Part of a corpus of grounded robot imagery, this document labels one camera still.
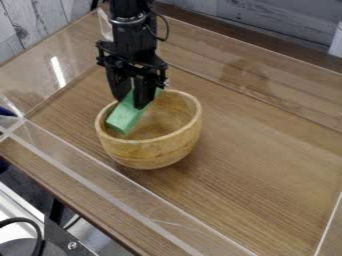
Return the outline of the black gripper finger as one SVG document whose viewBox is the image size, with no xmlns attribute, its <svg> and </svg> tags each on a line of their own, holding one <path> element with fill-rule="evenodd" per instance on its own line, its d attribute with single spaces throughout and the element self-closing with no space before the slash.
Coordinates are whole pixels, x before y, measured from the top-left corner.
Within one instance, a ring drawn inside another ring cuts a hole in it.
<svg viewBox="0 0 342 256">
<path fill-rule="evenodd" d="M 133 78 L 133 106 L 142 109 L 153 100 L 156 91 L 156 75 L 148 73 Z"/>
<path fill-rule="evenodd" d="M 113 98 L 121 101 L 130 91 L 130 71 L 124 68 L 106 67 L 105 74 Z"/>
</svg>

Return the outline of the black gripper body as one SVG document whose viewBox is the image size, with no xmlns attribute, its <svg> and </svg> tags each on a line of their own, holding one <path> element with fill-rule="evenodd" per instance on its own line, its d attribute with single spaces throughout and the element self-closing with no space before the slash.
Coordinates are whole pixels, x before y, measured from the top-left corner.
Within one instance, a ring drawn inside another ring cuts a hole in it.
<svg viewBox="0 0 342 256">
<path fill-rule="evenodd" d="M 168 64 L 157 56 L 157 42 L 168 39 L 169 33 L 160 38 L 156 25 L 157 14 L 137 14 L 130 17 L 112 16 L 108 19 L 112 35 L 96 42 L 97 64 L 124 68 L 130 71 L 130 80 L 137 75 L 153 73 L 156 88 L 166 85 Z"/>
</svg>

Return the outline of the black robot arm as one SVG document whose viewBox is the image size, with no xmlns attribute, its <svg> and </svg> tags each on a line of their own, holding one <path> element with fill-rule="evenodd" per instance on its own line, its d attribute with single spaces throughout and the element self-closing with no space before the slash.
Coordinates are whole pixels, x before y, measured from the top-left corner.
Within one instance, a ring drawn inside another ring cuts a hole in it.
<svg viewBox="0 0 342 256">
<path fill-rule="evenodd" d="M 166 85 L 168 64 L 157 56 L 157 18 L 165 18 L 152 9 L 153 0 L 109 0 L 112 40 L 98 40 L 97 65 L 105 68 L 113 98 L 121 102 L 132 93 L 133 107 L 142 109 L 154 99 L 156 89 Z"/>
</svg>

